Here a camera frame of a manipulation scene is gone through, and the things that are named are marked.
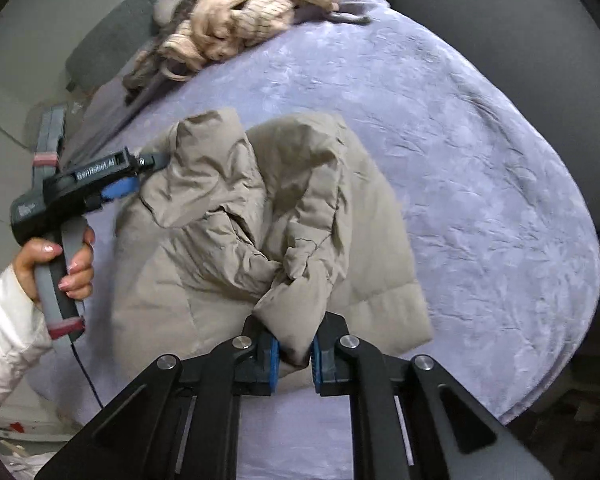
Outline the white puffer sleeve left forearm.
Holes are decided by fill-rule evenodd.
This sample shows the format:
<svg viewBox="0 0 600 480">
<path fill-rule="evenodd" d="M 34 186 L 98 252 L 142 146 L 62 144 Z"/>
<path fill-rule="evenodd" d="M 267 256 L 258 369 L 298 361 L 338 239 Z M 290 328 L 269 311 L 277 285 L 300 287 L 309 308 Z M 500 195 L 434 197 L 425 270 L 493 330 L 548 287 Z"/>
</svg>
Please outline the white puffer sleeve left forearm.
<svg viewBox="0 0 600 480">
<path fill-rule="evenodd" d="M 0 275 L 0 408 L 50 348 L 43 312 L 9 266 Z"/>
</svg>

